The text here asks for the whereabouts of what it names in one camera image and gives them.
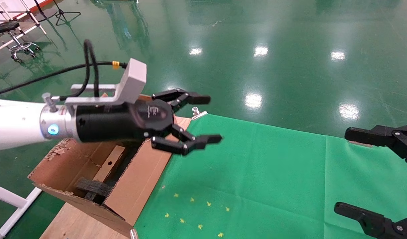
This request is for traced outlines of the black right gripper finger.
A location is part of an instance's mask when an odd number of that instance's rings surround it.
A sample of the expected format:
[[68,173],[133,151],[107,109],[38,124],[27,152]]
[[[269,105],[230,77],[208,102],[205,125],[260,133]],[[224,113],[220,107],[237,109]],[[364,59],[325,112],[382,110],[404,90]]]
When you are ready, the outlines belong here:
[[407,239],[407,218],[393,222],[384,215],[354,205],[337,202],[334,212],[357,221],[364,234],[377,239]]
[[407,125],[388,127],[376,125],[373,129],[349,127],[345,139],[366,145],[390,148],[407,163]]

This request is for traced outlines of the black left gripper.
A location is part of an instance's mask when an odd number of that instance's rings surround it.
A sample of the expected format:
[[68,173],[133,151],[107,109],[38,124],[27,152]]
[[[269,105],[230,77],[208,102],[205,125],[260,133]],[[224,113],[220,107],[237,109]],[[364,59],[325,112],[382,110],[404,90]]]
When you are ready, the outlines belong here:
[[[81,142],[110,142],[151,138],[153,149],[182,156],[203,150],[206,145],[218,144],[223,139],[219,134],[195,136],[173,124],[173,112],[187,104],[207,105],[211,101],[209,95],[174,88],[152,94],[152,100],[100,107],[78,106],[75,115],[78,139]],[[178,142],[166,139],[168,134]]]

